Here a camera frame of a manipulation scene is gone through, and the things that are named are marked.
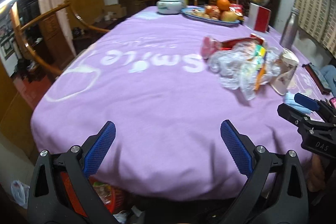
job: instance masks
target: red floor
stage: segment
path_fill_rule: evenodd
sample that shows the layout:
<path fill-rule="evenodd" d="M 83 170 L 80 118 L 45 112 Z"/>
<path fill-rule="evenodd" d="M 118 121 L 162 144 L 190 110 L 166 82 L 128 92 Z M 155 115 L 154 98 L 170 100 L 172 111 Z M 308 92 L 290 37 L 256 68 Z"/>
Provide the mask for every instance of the red floor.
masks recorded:
<path fill-rule="evenodd" d="M 13 83 L 32 109 L 35 109 L 43 95 L 51 87 L 51 82 L 47 77 L 44 77 L 41 81 L 33 81 L 29 83 L 27 79 L 22 80 L 17 75 L 15 76 Z"/>

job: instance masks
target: silver screw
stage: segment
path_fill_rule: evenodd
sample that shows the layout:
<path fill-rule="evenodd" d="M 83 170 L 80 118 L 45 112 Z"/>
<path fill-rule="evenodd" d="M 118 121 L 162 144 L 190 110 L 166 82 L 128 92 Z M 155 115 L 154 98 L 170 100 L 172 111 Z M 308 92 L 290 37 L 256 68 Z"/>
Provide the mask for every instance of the silver screw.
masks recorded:
<path fill-rule="evenodd" d="M 71 147 L 71 152 L 73 153 L 77 153 L 79 151 L 79 146 L 78 145 L 74 145 L 73 147 Z"/>
<path fill-rule="evenodd" d="M 48 153 L 47 150 L 42 150 L 41 153 L 40 153 L 40 156 L 41 156 L 41 157 L 44 157 L 44 156 L 47 155 L 47 153 Z"/>
<path fill-rule="evenodd" d="M 263 152 L 266 151 L 266 149 L 265 149 L 265 147 L 259 145 L 259 146 L 257 146 L 257 151 L 258 151 L 259 153 L 263 153 Z"/>
<path fill-rule="evenodd" d="M 296 153 L 295 153 L 295 151 L 293 151 L 293 150 L 289 150 L 289 155 L 291 156 L 291 157 L 295 157 L 296 156 Z"/>

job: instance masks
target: metal water bottle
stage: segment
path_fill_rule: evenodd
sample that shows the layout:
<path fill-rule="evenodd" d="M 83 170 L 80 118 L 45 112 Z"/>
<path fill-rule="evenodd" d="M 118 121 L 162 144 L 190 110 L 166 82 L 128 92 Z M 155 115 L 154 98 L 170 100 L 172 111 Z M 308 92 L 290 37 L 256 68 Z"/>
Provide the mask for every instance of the metal water bottle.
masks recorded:
<path fill-rule="evenodd" d="M 291 15 L 287 20 L 285 29 L 282 33 L 282 37 L 280 40 L 280 45 L 282 47 L 287 48 L 289 50 L 292 48 L 298 25 L 299 25 L 299 10 L 293 7 Z"/>

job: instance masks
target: fluorescent light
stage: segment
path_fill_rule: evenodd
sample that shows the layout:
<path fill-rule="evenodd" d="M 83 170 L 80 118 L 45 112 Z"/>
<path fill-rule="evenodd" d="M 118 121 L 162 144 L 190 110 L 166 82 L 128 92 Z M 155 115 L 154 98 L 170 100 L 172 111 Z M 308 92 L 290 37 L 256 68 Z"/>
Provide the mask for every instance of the fluorescent light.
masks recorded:
<path fill-rule="evenodd" d="M 0 8 L 6 6 L 6 5 L 7 5 L 8 3 L 10 3 L 11 1 L 13 1 L 13 0 L 5 0 L 4 2 L 1 2 L 1 3 L 0 3 Z"/>

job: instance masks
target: checkered curtain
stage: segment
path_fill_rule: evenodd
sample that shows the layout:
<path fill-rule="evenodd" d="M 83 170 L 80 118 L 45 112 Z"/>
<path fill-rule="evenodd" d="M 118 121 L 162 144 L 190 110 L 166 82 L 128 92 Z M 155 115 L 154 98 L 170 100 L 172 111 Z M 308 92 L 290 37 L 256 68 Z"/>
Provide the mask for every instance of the checkered curtain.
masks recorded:
<path fill-rule="evenodd" d="M 295 0 L 299 26 L 336 57 L 335 0 Z"/>

